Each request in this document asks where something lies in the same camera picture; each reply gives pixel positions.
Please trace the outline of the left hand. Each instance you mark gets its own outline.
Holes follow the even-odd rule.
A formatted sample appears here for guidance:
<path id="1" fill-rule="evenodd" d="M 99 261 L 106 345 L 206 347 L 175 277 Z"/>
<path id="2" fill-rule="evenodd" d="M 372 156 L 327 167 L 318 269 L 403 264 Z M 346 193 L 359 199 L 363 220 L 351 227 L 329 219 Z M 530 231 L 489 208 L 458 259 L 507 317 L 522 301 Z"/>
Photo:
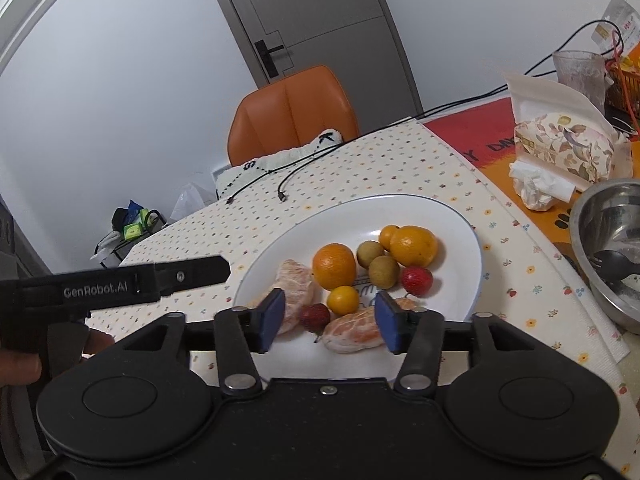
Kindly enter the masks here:
<path id="1" fill-rule="evenodd" d="M 85 354 L 96 354 L 112 344 L 114 338 L 99 330 L 90 330 L 85 344 Z M 42 365 L 38 354 L 0 350 L 0 387 L 28 386 L 41 375 Z"/>

